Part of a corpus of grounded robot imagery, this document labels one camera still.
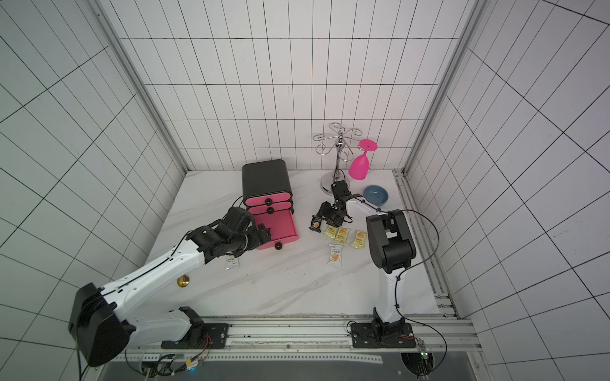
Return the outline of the black cookie packet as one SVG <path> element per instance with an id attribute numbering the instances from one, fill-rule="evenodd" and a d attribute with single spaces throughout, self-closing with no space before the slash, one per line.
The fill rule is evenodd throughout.
<path id="1" fill-rule="evenodd" d="M 319 231 L 320 224 L 321 224 L 321 219 L 318 217 L 313 217 L 311 220 L 310 229 L 314 230 L 314 231 Z"/>

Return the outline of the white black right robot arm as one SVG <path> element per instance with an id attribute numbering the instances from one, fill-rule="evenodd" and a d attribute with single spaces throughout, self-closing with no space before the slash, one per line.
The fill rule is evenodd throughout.
<path id="1" fill-rule="evenodd" d="M 340 230 L 352 222 L 347 204 L 355 199 L 370 207 L 373 214 L 365 218 L 366 231 L 362 240 L 368 243 L 373 264 L 383 271 L 380 276 L 378 306 L 373 308 L 373 320 L 368 323 L 348 322 L 346 330 L 352 345 L 360 349 L 414 348 L 417 338 L 413 335 L 408 319 L 400 313 L 399 282 L 404 271 L 411 268 L 417 256 L 417 248 L 411 229 L 402 210 L 383 211 L 368 203 L 362 195 L 349 191 L 347 182 L 331 184 L 334 202 L 324 202 L 311 218 L 309 229 L 319 233 L 321 226 Z"/>

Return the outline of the black drawer cabinet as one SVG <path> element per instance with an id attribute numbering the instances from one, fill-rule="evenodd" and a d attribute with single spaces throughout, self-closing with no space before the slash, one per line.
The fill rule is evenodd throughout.
<path id="1" fill-rule="evenodd" d="M 281 192 L 292 194 L 288 168 L 281 159 L 245 164 L 241 168 L 241 181 L 244 204 L 250 197 Z"/>

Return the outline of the pink bottom drawer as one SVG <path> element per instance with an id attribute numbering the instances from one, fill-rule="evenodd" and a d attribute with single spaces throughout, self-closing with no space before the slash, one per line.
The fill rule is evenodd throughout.
<path id="1" fill-rule="evenodd" d="M 300 239 L 290 210 L 276 211 L 274 214 L 258 214 L 254 218 L 257 225 L 263 224 L 270 230 L 271 235 L 271 241 L 260 246 L 258 250 L 274 249 L 278 244 L 284 246 Z"/>

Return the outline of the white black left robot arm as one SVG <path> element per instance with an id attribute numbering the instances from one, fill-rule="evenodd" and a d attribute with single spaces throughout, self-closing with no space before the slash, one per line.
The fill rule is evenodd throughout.
<path id="1" fill-rule="evenodd" d="M 223 218 L 187 231 L 173 249 L 142 268 L 102 287 L 81 287 L 68 322 L 77 351 L 90 367 L 98 367 L 145 344 L 197 349 L 206 340 L 205 324 L 192 308 L 146 316 L 140 306 L 189 271 L 222 256 L 240 257 L 271 240 L 270 228 L 232 206 Z"/>

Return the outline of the pink top drawer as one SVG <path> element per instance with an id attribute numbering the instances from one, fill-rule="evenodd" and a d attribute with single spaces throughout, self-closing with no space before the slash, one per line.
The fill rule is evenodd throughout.
<path id="1" fill-rule="evenodd" d="M 271 206 L 274 203 L 288 202 L 292 199 L 292 194 L 289 192 L 281 192 L 270 195 L 260 195 L 245 199 L 245 204 L 248 207 L 254 206 Z"/>

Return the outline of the pink drawer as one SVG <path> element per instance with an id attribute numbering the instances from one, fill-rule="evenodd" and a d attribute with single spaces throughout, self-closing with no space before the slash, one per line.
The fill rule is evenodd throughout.
<path id="1" fill-rule="evenodd" d="M 254 218 L 257 225 L 263 224 L 270 230 L 271 235 L 271 241 L 260 246 L 258 250 L 274 249 L 278 244 L 284 246 L 300 239 L 290 210 L 276 211 L 274 214 L 258 214 Z"/>
<path id="2" fill-rule="evenodd" d="M 284 201 L 280 203 L 272 203 L 270 205 L 260 205 L 260 206 L 252 206 L 248 209 L 248 211 L 252 215 L 259 214 L 275 214 L 280 211 L 292 211 L 293 203 L 292 201 Z"/>
<path id="3" fill-rule="evenodd" d="M 292 194 L 289 192 L 281 192 L 270 195 L 260 195 L 245 199 L 245 204 L 248 207 L 254 206 L 271 206 L 274 203 L 288 202 L 292 199 Z"/>

